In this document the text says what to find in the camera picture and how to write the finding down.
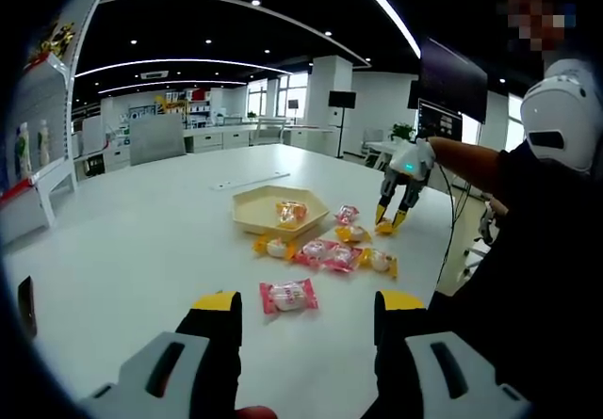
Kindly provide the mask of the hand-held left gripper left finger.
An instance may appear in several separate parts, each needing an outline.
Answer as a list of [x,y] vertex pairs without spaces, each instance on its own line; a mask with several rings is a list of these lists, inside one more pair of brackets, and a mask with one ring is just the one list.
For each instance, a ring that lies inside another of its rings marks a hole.
[[80,408],[88,418],[233,418],[241,344],[241,295],[205,295],[176,331],[158,334]]

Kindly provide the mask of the person's left hand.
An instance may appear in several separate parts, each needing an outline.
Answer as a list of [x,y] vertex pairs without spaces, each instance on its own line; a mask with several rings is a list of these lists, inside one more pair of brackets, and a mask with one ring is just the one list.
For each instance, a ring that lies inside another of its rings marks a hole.
[[250,406],[235,411],[236,419],[277,419],[276,413],[265,406]]

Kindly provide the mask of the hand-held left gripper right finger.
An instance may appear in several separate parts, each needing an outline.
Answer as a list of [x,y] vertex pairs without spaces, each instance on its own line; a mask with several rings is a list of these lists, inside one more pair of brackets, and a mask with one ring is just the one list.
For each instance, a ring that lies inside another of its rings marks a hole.
[[420,299],[379,290],[373,342],[377,398],[366,418],[528,418],[531,403],[473,347],[435,330]]

